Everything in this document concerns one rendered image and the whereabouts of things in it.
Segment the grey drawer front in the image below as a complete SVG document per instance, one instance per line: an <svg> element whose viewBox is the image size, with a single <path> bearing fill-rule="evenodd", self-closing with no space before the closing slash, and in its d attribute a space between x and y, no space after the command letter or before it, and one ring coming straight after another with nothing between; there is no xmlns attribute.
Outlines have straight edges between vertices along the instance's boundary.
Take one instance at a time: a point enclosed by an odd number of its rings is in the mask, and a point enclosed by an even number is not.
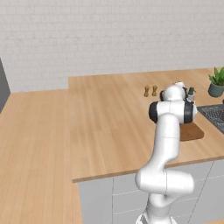
<svg viewBox="0 0 224 224"><path fill-rule="evenodd" d="M171 205L170 215L178 224L187 224L190 220L197 198L183 199ZM143 208L113 214L113 224L136 224Z"/></svg>
<svg viewBox="0 0 224 224"><path fill-rule="evenodd" d="M182 172L191 173L195 181L195 188L192 197L198 197L202 186L205 183L207 174L211 168L212 162L204 162L199 164L181 165L177 167L168 168L168 171L179 170ZM136 174L122 175L114 177L114 194L130 193L137 191L138 188L135 183Z"/></svg>
<svg viewBox="0 0 224 224"><path fill-rule="evenodd" d="M193 211L198 197L200 196L200 192L203 188L204 183L204 178L196 180L192 194L186 195L185 197L176 200L171 205L171 215L176 217L180 215L190 214ZM145 209L148 196L148 193L141 191L115 194L113 196L113 213L121 214Z"/></svg>

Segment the green plant in grey pot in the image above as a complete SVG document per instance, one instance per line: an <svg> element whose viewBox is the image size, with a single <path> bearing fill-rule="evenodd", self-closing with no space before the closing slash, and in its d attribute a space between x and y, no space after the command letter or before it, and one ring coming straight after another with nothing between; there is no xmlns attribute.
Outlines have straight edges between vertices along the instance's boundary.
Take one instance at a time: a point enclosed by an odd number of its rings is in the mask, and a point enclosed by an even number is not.
<svg viewBox="0 0 224 224"><path fill-rule="evenodd" d="M221 70L214 69L214 76L208 75L211 81L208 93L212 97L220 97L224 93L224 67Z"/></svg>

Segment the brown wooden cutting board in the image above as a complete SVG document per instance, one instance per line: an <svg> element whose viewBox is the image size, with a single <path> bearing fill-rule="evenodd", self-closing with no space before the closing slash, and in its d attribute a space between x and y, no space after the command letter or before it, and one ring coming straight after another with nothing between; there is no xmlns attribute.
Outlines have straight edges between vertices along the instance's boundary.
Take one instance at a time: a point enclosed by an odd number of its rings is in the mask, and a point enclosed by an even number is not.
<svg viewBox="0 0 224 224"><path fill-rule="evenodd" d="M203 130L194 122L180 125L180 141L192 141L204 137Z"/></svg>

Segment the dark grey sink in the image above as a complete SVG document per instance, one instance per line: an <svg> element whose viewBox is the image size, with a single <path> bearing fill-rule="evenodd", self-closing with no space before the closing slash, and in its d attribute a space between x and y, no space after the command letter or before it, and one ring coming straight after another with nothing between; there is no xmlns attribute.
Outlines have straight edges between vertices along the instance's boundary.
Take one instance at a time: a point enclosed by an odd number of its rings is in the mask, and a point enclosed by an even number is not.
<svg viewBox="0 0 224 224"><path fill-rule="evenodd" d="M197 110L224 135L224 104L198 106Z"/></svg>

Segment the grey cupboard door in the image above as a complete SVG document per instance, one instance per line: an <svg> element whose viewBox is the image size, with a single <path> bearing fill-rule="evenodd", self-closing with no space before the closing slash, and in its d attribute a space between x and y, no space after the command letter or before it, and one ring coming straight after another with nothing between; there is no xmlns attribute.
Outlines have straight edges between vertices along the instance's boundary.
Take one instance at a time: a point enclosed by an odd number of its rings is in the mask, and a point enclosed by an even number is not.
<svg viewBox="0 0 224 224"><path fill-rule="evenodd" d="M79 183L82 224L112 224L113 179Z"/></svg>
<svg viewBox="0 0 224 224"><path fill-rule="evenodd" d="M213 162L189 224L224 219L224 159Z"/></svg>

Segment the grey fridge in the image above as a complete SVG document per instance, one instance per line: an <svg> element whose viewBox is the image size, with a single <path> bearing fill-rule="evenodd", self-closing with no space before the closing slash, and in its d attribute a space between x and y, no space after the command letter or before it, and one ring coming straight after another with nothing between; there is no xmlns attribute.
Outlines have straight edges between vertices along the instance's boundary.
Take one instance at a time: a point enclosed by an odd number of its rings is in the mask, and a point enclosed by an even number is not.
<svg viewBox="0 0 224 224"><path fill-rule="evenodd" d="M0 114L4 108L5 103L7 102L11 94L9 83L7 81L4 66L0 59Z"/></svg>

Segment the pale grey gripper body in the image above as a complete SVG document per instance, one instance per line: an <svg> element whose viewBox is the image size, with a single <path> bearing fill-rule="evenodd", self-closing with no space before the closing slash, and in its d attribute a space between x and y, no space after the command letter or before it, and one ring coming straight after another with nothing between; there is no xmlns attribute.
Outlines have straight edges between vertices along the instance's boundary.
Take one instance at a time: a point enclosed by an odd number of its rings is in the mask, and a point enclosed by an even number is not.
<svg viewBox="0 0 224 224"><path fill-rule="evenodd" d="M193 102L195 100L195 90L194 90L194 87L189 87L187 95L186 95L186 99L189 102Z"/></svg>

